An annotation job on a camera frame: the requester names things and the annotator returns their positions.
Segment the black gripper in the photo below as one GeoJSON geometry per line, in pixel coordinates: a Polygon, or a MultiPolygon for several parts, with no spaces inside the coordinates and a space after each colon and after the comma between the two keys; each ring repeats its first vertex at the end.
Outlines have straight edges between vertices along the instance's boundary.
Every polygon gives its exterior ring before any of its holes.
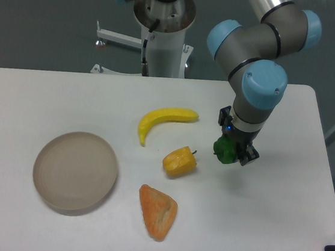
{"type": "Polygon", "coordinates": [[[259,158],[259,153],[253,146],[253,140],[257,136],[257,132],[244,132],[234,126],[230,128],[222,127],[222,132],[230,137],[236,146],[237,158],[241,166],[246,166],[259,158]]]}

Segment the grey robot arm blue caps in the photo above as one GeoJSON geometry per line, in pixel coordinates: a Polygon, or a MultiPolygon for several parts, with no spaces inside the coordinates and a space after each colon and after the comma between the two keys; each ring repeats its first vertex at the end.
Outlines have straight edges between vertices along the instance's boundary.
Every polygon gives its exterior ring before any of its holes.
{"type": "MultiPolygon", "coordinates": [[[[116,0],[133,2],[141,26],[143,76],[180,78],[185,73],[185,33],[196,16],[193,0],[116,0]]],[[[235,100],[220,109],[221,137],[214,153],[224,164],[257,160],[253,141],[287,87],[278,57],[316,46],[321,20],[292,0],[249,0],[259,24],[244,28],[229,19],[208,34],[210,55],[224,72],[235,100]]]]}

